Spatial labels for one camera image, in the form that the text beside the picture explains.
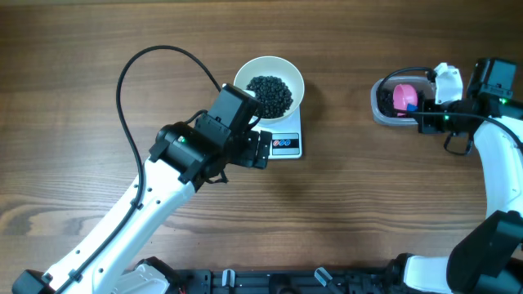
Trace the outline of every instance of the cable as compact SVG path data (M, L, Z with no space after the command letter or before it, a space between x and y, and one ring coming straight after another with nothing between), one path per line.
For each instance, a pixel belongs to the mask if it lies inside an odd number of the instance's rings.
M145 172L144 167L141 162L140 153L138 152L138 148L136 147L136 144L134 140L132 139L131 132L129 131L129 127L127 126L127 123L125 121L125 117L123 116L122 111L122 103L120 99L120 94L122 91L122 84L123 79L125 78L125 74L131 67L131 65L138 59L140 56L143 56L147 52L155 51L155 50L173 50L180 52L186 56L189 56L196 64L198 64L203 71L207 74L207 76L211 79L211 82L214 84L216 89L218 91L221 91L220 85L218 85L216 79L212 76L211 72L203 65L203 63L190 54L188 51L185 51L181 48L169 46L169 45L159 45L159 46L152 46L149 48L146 48L138 53L136 53L126 64L125 67L123 67L122 73L120 74L120 77L118 78L118 85L116 86L116 109L118 110L118 118L120 119L120 122L122 123L123 132L125 132L125 136L127 137L127 140L129 141L129 145L131 146L132 153L134 154L134 159L136 160L136 166L138 167L138 189L136 192L136 197L132 200L131 208L127 211L126 215L123 217L123 219L120 221L120 223L116 226L116 228L113 230L113 232L107 237L107 239L74 271L72 271L71 274L69 274L69 278L65 283L62 284L58 290L56 290L56 294L62 293L74 280L77 280L82 272L100 255L100 253L109 245L111 241L113 241L114 237L120 232L120 230L127 224L129 219L131 218L132 214L136 210L136 208L140 205L141 197L144 190L144 183L145 183ZM189 119L189 123L192 122L198 115L193 116L193 118Z
M434 69L431 69L428 67L410 67L410 68L405 68L405 69L398 69L394 73L387 75L382 80L382 82L379 83L378 89L376 90L376 97L377 97L378 104L382 106L382 101L381 101L381 99L379 99L379 97L382 93L383 85L385 84L385 82L387 82L390 78L392 78L393 76L395 76L397 74L402 74L402 73L412 72L412 71L427 71L429 80L431 80L432 78L434 78L436 76L436 72L434 71ZM388 106L387 106L387 108L389 110L394 110L399 114L410 114L411 116L416 116L416 115L445 116L445 115L447 115L447 116L454 116L454 117L477 118L477 119L480 119L480 120L483 120L483 121L486 121L489 123L493 123L495 126L498 126L502 130L504 130L516 142L517 148L523 153L523 143L521 143L521 140L519 139L519 137L510 128L508 128L507 126L505 126L504 124L498 122L497 120L495 120L493 118L487 118L487 117L480 116L477 114L428 113L428 112L423 112L423 111L418 112L418 111L407 111L407 110L395 109L395 108L390 108Z

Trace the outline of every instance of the pink object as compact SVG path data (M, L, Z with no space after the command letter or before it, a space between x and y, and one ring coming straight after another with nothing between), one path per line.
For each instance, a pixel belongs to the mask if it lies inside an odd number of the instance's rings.
M418 93L416 89L410 85L399 84L394 88L392 94L394 100L394 108L407 110L407 105L418 106Z

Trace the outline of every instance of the black beans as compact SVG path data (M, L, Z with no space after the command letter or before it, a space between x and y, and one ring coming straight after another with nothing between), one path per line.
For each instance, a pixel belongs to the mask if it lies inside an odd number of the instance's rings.
M293 103L292 93L281 78L255 77L247 85L247 90L254 91L256 99L261 102L254 114L261 118L282 117Z

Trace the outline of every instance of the wooden table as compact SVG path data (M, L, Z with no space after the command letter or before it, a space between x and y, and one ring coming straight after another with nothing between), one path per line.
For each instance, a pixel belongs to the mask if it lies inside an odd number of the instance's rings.
M131 56L157 44L192 52L219 82L258 56L293 62L306 80L304 156L265 171L228 167L228 185L205 185L129 265L157 256L178 269L312 269L449 254L485 218L481 161L446 153L443 136L377 125L370 88L412 65L448 61L467 82L479 57L523 63L522 8L371 0L0 9L0 291L69 252L132 182L114 90ZM522 79L519 71L517 96ZM138 60L123 108L142 157L161 126L216 97L180 54Z

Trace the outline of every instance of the white bowl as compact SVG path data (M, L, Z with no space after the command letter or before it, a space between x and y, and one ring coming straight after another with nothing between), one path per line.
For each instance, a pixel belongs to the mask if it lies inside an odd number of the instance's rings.
M300 106L305 94L305 82L302 74L297 70L296 66L286 61L283 58L276 56L262 56L255 58L239 69L235 78L235 86L240 89L247 89L247 85L255 77L259 76L273 76L281 78L282 82L287 85L291 91L291 98L293 103L284 115L279 118L262 118L261 124L270 124L281 121L291 115L291 113Z

